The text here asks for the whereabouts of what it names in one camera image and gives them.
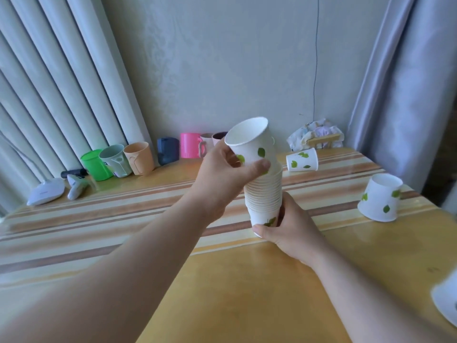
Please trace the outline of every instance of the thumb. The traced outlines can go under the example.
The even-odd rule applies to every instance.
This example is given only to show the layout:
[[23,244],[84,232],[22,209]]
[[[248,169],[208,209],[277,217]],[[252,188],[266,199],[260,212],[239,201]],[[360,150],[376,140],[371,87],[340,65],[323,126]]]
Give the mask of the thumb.
[[252,230],[263,239],[276,243],[276,228],[256,224],[252,227]]
[[267,159],[261,159],[254,163],[238,168],[238,177],[243,181],[243,186],[253,181],[257,177],[270,169],[271,162]]

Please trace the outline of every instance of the person's left hand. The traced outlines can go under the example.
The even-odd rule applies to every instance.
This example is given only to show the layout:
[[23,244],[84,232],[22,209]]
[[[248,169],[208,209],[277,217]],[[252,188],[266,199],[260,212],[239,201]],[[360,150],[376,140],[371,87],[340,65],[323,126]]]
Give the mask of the person's left hand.
[[270,168],[270,161],[261,159],[241,166],[236,155],[222,139],[205,156],[189,194],[203,205],[209,218],[219,219],[225,207],[235,199],[250,181]]

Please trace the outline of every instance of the forearm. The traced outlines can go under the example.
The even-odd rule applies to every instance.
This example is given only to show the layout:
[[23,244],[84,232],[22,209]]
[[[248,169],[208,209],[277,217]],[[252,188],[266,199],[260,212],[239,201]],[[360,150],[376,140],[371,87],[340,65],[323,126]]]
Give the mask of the forearm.
[[320,252],[313,268],[352,342],[454,342],[397,302],[333,248]]
[[183,197],[16,318],[0,341],[135,342],[211,222],[200,207],[195,198]]

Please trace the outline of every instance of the black cord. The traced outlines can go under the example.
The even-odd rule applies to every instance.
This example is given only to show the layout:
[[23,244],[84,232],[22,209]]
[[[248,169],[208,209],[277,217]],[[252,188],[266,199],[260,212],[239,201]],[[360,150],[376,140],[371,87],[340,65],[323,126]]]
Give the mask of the black cord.
[[316,22],[316,42],[314,44],[316,48],[316,70],[314,72],[314,85],[313,85],[313,121],[316,120],[316,78],[317,78],[317,32],[319,30],[319,0],[317,0],[317,22]]

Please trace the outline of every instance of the person's right hand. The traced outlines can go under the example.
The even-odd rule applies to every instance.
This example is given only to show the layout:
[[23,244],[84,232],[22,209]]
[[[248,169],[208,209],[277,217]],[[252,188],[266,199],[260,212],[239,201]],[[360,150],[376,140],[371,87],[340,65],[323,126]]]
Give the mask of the person's right hand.
[[284,253],[314,268],[317,255],[329,244],[309,214],[301,209],[288,192],[283,193],[284,218],[278,227],[254,225],[260,237],[275,243]]

